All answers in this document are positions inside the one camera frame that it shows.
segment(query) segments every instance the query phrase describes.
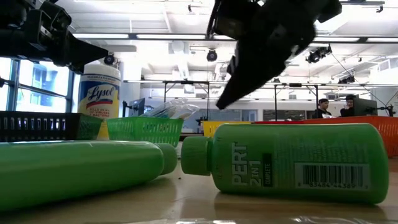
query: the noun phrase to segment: desk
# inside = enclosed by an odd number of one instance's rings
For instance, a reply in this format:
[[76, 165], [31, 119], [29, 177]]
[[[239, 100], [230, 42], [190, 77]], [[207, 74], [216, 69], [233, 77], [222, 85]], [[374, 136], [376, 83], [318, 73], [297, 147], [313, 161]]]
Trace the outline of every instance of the desk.
[[185, 175], [177, 167], [172, 174], [133, 189], [5, 213], [0, 216], [0, 223], [127, 223], [168, 219], [171, 221], [151, 224], [169, 224], [181, 218], [297, 223], [292, 218], [305, 217], [398, 220], [398, 159], [390, 163], [389, 194], [378, 207], [225, 195], [219, 193], [211, 177]]

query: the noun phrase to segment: pert 2 in 1 shampoo bottle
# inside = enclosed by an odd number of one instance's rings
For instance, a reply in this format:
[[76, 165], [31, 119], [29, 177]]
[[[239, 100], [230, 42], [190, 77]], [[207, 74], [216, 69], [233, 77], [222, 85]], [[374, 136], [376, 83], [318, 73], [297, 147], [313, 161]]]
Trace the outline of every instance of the pert 2 in 1 shampoo bottle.
[[380, 203], [389, 169], [370, 124], [224, 124], [214, 138], [187, 137], [182, 170], [210, 175], [222, 192]]

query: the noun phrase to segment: shampoo bottle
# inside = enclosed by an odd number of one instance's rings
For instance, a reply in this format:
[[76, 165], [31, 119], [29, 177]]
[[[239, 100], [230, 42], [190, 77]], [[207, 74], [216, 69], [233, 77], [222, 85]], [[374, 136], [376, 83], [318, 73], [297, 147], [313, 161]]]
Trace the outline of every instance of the shampoo bottle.
[[233, 194], [379, 203], [389, 185], [386, 150], [370, 124], [224, 124], [213, 139], [187, 137], [181, 165]]
[[169, 144], [59, 141], [0, 144], [0, 211], [142, 184], [172, 172]]

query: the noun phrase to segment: yellow bin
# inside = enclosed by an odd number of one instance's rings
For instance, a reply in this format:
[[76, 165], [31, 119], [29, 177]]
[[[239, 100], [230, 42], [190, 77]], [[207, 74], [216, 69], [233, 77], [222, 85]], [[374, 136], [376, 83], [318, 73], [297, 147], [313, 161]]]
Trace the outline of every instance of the yellow bin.
[[203, 132], [206, 137], [213, 137], [218, 126], [222, 124], [251, 124], [250, 121], [202, 121]]

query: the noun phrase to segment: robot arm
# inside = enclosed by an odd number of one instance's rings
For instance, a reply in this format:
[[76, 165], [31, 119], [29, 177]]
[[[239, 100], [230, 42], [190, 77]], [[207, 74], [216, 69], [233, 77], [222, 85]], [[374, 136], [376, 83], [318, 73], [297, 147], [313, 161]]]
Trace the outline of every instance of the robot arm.
[[68, 30], [71, 17], [44, 1], [35, 9], [33, 0], [1, 0], [0, 57], [52, 61], [82, 73], [84, 65], [108, 55], [108, 51], [76, 39]]
[[285, 61], [315, 38], [313, 23], [341, 13], [339, 0], [216, 0], [207, 29], [236, 39], [231, 79], [217, 102], [219, 109], [263, 86], [285, 70]]

